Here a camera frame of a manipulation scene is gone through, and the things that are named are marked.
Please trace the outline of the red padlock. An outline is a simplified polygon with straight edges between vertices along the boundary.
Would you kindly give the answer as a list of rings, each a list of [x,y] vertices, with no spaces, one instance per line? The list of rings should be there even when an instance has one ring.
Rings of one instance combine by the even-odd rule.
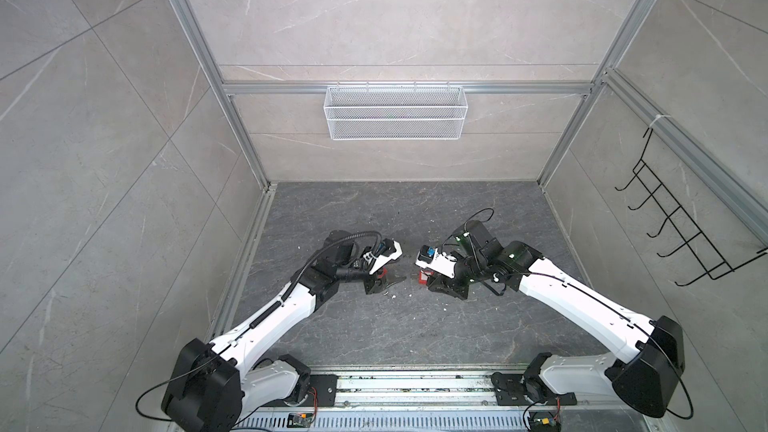
[[[418,282],[422,285],[427,285],[430,278],[431,278],[430,273],[427,273],[426,271],[420,271]]]

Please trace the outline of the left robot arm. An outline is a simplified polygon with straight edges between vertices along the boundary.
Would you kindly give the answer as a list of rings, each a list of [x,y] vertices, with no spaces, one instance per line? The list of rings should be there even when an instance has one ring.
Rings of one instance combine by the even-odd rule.
[[[182,348],[170,378],[158,385],[164,391],[159,421],[184,431],[233,431],[264,405],[302,404],[310,368],[290,355],[264,366],[264,355],[341,284],[359,282],[367,294],[384,290],[385,268],[401,255],[400,243],[377,231],[331,232],[265,306],[230,331]]]

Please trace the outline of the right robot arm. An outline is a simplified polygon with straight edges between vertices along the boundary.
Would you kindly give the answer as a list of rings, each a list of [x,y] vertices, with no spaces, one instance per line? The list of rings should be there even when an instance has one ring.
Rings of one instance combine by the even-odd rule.
[[[461,300],[473,284],[495,295],[512,290],[538,300],[589,333],[606,349],[589,356],[538,354],[520,379],[526,399],[548,404],[579,393],[613,396],[652,418],[670,413],[685,386],[684,333],[674,319],[632,311],[563,272],[534,247],[491,235],[470,217],[438,247],[424,245],[415,260],[432,292]]]

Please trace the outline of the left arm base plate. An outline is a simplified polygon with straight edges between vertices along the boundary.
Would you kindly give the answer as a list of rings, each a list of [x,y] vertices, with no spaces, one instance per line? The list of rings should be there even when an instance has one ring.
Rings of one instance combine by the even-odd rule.
[[[335,374],[312,374],[301,382],[298,394],[286,399],[277,399],[266,404],[266,407],[333,407],[336,403],[339,376]]]

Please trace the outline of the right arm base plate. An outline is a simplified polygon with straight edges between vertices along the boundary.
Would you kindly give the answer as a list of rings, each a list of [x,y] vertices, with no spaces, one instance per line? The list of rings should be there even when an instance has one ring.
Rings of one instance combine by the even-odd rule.
[[[555,394],[538,379],[527,379],[523,374],[494,372],[491,376],[496,403],[499,406],[574,406],[578,404],[574,393]]]

